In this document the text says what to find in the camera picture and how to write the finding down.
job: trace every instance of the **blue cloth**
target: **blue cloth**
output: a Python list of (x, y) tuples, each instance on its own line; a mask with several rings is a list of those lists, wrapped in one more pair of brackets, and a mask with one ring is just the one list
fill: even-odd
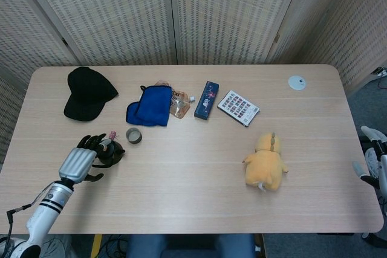
[[(133, 234), (129, 240), (126, 257), (164, 257), (170, 251), (167, 245), (167, 235)], [(220, 234), (216, 238), (214, 249), (219, 258), (255, 258), (254, 236), (252, 234)]]
[(131, 103), (126, 110), (126, 122), (144, 126), (167, 126), (172, 88), (170, 86), (142, 87), (139, 102)]

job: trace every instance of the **small white disc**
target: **small white disc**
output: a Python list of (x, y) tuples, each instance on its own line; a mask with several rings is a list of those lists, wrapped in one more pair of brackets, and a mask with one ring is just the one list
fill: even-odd
[(307, 86), (307, 81), (301, 76), (291, 76), (288, 83), (292, 89), (297, 91), (301, 91)]

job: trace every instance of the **robotic hand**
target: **robotic hand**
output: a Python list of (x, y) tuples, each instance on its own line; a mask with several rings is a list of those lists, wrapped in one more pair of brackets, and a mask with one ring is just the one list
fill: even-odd
[[(88, 172), (90, 171), (90, 168), (92, 166), (111, 167), (121, 159), (125, 151), (119, 143), (113, 141), (115, 133), (112, 133), (109, 138), (105, 140), (102, 139), (106, 134), (93, 137), (87, 135), (82, 138), (77, 147), (72, 149), (59, 169), (60, 181), (55, 181), (50, 184), (52, 185), (50, 190), (45, 195), (44, 199), (41, 200), (38, 208), (26, 224), (30, 234), (27, 241), (10, 238), (13, 214), (31, 207), (45, 190), (43, 190), (31, 204), (7, 212), (10, 223), (10, 232), (6, 238), (0, 239), (0, 257), (39, 257), (41, 246), (46, 235), (63, 210), (70, 196), (73, 194), (73, 185), (82, 181), (94, 182), (100, 180), (103, 177), (103, 174), (100, 173), (97, 176), (89, 175)], [(104, 165), (93, 165), (95, 158), (100, 158)]]
[(380, 190), (382, 196), (387, 199), (387, 137), (380, 131), (368, 128), (367, 126), (362, 126), (361, 130), (372, 142), (379, 162), (379, 178), (367, 175), (363, 171), (362, 166), (357, 162), (353, 163), (353, 168), (360, 179)]

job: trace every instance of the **wooden table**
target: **wooden table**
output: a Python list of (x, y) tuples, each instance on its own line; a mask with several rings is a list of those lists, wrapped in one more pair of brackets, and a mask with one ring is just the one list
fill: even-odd
[[(0, 229), (5, 211), (26, 204), (49, 182), (68, 152), (87, 134), (117, 131), (127, 150), (99, 182), (75, 186), (51, 233), (296, 233), (375, 232), (383, 217), (371, 186), (353, 172), (365, 166), (339, 75), (329, 65), (95, 66), (119, 92), (91, 122), (70, 120), (63, 109), (72, 67), (46, 67), (31, 79), (0, 174)], [(294, 91), (288, 78), (308, 85)], [(169, 81), (196, 96), (206, 80), (220, 84), (208, 121), (194, 117), (197, 102), (167, 127), (140, 127), (132, 145), (126, 107), (140, 85)], [(245, 128), (216, 108), (230, 90), (261, 112)], [(242, 160), (257, 138), (276, 132), (289, 168), (277, 192), (245, 185)], [(34, 208), (15, 215), (25, 233)]]

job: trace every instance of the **blue towel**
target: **blue towel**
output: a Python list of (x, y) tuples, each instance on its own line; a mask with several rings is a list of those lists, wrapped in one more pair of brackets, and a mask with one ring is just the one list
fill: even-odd
[(141, 86), (139, 102), (131, 103), (126, 110), (126, 122), (144, 126), (167, 126), (172, 88), (170, 86)]

